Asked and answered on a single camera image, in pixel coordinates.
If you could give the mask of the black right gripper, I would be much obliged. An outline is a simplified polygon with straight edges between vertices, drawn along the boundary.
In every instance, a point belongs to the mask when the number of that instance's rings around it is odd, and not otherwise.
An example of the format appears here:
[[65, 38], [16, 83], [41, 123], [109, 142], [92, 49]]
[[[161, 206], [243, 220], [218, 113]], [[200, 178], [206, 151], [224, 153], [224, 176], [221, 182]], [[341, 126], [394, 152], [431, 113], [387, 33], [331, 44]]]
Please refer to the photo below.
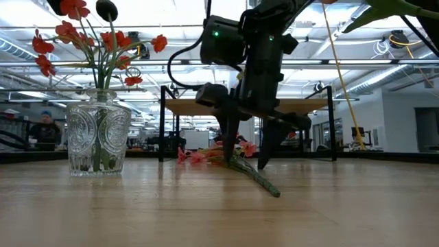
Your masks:
[[207, 83], [195, 97], [197, 104], [214, 109], [222, 132], [224, 159], [228, 163], [233, 155], [239, 123], [252, 116], [264, 121], [263, 138], [258, 155], [258, 169], [264, 169], [278, 145], [293, 130], [311, 127], [311, 120], [295, 112], [276, 110], [278, 84], [284, 79], [281, 73], [283, 54], [290, 54], [298, 45], [291, 35], [262, 36], [248, 48], [244, 78], [234, 91], [228, 92], [218, 84]]

